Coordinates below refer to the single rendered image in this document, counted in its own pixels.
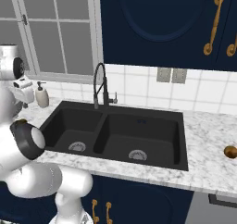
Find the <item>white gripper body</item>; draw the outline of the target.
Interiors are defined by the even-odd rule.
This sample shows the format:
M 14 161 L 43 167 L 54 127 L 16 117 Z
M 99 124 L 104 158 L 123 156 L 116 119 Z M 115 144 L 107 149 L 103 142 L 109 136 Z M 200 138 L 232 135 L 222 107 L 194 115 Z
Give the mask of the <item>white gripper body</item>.
M 17 100 L 25 104 L 30 104 L 34 101 L 34 91 L 32 87 L 15 88 L 13 94 Z

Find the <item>navy wall cupboard door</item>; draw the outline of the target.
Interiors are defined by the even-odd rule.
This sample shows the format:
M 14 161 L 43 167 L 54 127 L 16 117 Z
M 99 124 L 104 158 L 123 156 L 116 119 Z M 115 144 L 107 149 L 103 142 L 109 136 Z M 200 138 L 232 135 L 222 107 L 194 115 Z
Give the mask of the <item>navy wall cupboard door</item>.
M 220 47 L 217 54 L 217 70 L 237 72 L 237 50 L 234 56 L 227 56 L 226 51 L 230 44 L 235 41 L 237 34 L 237 0 L 231 0 L 230 10 L 227 16 L 225 29 L 221 37 Z
M 214 67 L 229 3 L 224 0 L 209 56 L 214 0 L 100 0 L 107 64 L 208 69 Z

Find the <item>white framed window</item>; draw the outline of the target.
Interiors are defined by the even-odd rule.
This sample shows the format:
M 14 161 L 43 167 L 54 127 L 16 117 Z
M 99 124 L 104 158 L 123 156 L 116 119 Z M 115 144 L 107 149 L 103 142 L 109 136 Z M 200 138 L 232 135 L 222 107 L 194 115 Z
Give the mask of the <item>white framed window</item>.
M 0 44 L 18 47 L 33 80 L 91 84 L 103 60 L 99 12 L 99 0 L 0 0 Z

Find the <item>black double sink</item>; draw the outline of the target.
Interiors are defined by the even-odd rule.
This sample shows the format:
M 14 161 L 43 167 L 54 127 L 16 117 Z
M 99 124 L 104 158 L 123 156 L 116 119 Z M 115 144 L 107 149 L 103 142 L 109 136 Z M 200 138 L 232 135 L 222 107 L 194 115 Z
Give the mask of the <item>black double sink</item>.
M 63 101 L 41 132 L 48 151 L 188 169 L 181 112 Z

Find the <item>black spring faucet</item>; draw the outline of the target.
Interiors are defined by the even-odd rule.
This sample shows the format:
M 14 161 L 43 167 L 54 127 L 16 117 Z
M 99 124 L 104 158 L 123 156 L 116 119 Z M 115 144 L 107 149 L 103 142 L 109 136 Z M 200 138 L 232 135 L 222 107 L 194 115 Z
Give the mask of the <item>black spring faucet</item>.
M 97 73 L 99 68 L 102 68 L 103 70 L 103 81 L 100 85 L 99 89 L 96 89 L 96 80 L 97 80 Z M 104 89 L 103 91 L 103 102 L 104 106 L 109 106 L 110 104 L 116 104 L 118 102 L 118 96 L 115 95 L 115 98 L 110 98 L 107 90 L 107 77 L 106 77 L 106 68 L 105 64 L 100 62 L 94 72 L 94 108 L 97 109 L 99 107 L 98 103 L 98 94 L 100 93 L 101 89 Z

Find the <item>grey wall outlet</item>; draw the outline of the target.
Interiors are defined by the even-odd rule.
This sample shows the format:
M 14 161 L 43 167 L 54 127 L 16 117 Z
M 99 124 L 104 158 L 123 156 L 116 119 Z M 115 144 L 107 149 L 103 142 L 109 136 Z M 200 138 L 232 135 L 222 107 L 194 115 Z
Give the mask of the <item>grey wall outlet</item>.
M 172 82 L 184 84 L 186 81 L 187 69 L 186 68 L 175 68 L 172 73 Z
M 170 82 L 171 68 L 158 68 L 156 80 L 159 82 Z

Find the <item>grey dishwasher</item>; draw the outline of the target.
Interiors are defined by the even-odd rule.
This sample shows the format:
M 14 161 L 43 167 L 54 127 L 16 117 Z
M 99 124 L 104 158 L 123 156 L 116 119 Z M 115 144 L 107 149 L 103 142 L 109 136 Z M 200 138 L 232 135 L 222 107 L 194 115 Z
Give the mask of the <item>grey dishwasher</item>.
M 237 208 L 211 205 L 209 195 L 199 192 L 193 194 L 185 224 L 237 224 Z M 237 197 L 216 196 L 219 200 L 237 204 Z

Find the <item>white soap dispenser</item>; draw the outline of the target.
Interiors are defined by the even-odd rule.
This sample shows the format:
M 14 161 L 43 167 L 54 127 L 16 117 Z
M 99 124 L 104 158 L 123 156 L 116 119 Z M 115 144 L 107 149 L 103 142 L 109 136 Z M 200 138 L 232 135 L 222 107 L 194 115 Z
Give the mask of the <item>white soap dispenser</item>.
M 37 82 L 38 87 L 35 91 L 35 98 L 36 98 L 36 102 L 38 106 L 41 108 L 45 108 L 49 106 L 49 96 L 48 96 L 48 92 L 42 86 L 42 84 L 43 83 L 41 81 Z

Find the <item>brown kiwi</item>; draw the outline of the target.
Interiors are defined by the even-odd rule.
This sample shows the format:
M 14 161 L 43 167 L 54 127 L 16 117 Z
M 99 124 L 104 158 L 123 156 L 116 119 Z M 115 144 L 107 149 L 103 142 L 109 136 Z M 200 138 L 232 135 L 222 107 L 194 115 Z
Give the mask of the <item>brown kiwi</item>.
M 236 158 L 237 157 L 237 148 L 232 145 L 228 145 L 224 149 L 224 155 L 228 158 Z

